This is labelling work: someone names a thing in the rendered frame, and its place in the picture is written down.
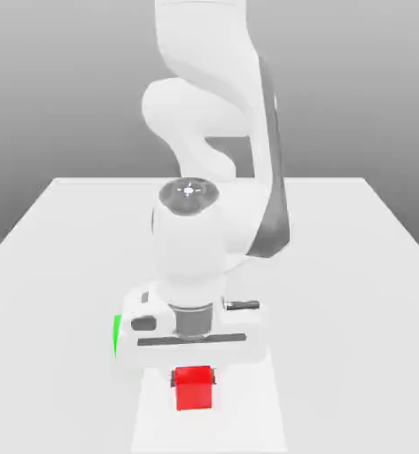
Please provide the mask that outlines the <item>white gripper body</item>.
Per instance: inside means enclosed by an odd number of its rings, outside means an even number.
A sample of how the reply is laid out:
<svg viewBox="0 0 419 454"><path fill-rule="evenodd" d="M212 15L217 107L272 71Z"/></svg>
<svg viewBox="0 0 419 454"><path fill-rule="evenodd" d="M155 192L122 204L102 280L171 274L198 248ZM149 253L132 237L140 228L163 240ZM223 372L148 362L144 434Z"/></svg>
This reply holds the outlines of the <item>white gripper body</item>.
<svg viewBox="0 0 419 454"><path fill-rule="evenodd" d="M266 353L268 319L260 314L226 314L209 335L181 340L171 334L136 332L127 317L119 323L119 364L127 369L255 363Z"/></svg>

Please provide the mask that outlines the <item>small red cube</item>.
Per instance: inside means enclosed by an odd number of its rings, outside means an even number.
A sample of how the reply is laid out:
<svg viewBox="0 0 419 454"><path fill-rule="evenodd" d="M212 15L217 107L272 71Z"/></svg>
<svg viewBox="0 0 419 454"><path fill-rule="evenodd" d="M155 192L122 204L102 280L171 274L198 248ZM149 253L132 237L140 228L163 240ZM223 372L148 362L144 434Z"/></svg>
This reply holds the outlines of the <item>small red cube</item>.
<svg viewBox="0 0 419 454"><path fill-rule="evenodd" d="M178 411L212 408L213 369L209 365L177 367L173 371Z"/></svg>

